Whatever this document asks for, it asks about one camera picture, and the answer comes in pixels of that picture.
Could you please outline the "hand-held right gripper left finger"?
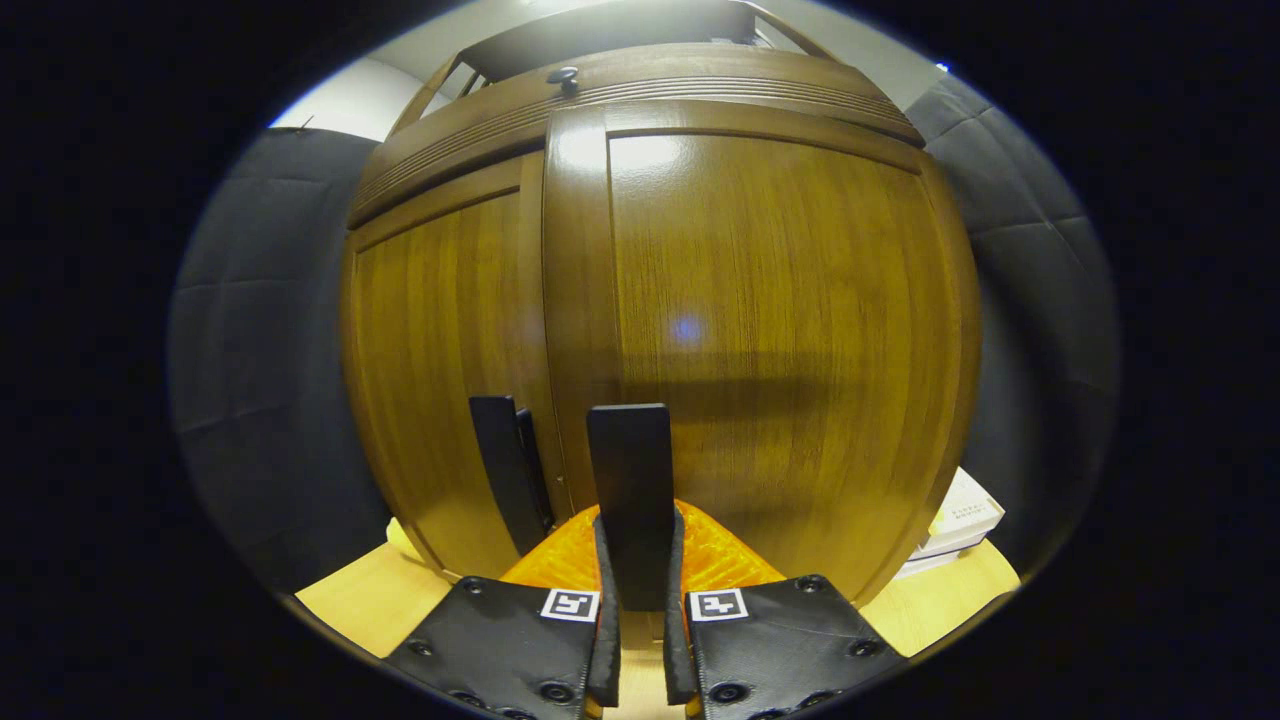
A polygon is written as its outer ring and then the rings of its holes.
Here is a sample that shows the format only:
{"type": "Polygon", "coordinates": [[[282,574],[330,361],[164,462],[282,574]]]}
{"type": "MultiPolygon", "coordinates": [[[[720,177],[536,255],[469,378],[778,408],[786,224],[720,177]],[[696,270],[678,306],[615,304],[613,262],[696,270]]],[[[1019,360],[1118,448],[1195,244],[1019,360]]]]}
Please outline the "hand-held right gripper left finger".
{"type": "Polygon", "coordinates": [[[591,506],[504,575],[463,577],[387,656],[485,719],[598,719],[620,697],[620,602],[591,506]]]}

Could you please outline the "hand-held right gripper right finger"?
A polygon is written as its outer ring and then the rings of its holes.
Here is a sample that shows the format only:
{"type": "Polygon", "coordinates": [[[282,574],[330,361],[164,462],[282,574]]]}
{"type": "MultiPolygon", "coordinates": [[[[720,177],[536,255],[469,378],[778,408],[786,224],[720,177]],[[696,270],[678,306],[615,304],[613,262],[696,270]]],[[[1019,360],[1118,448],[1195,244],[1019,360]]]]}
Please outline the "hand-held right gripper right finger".
{"type": "Polygon", "coordinates": [[[831,579],[783,575],[684,501],[667,584],[666,689],[690,719],[812,719],[908,667],[831,579]]]}

